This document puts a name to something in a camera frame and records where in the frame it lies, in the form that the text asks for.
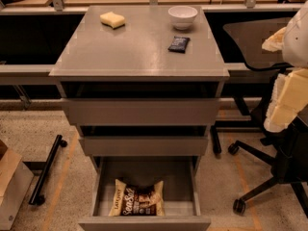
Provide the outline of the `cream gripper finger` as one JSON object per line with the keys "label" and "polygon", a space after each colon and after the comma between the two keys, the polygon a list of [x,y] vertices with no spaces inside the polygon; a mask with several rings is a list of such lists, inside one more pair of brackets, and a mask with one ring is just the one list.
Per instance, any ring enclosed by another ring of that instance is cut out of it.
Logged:
{"label": "cream gripper finger", "polygon": [[262,48],[270,52],[276,52],[281,50],[284,45],[285,32],[286,32],[285,27],[279,29],[277,32],[275,32],[273,35],[271,35],[263,42]]}
{"label": "cream gripper finger", "polygon": [[264,127],[272,133],[286,129],[308,105],[308,69],[296,68],[278,74],[271,94]]}

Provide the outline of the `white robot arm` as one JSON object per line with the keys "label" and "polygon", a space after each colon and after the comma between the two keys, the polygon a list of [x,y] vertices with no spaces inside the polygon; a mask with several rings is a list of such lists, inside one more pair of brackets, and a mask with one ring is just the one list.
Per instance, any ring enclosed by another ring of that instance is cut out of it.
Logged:
{"label": "white robot arm", "polygon": [[288,75],[279,74],[274,82],[264,127],[278,133],[308,105],[308,1],[286,27],[264,41],[262,48],[281,50],[283,60],[295,68]]}

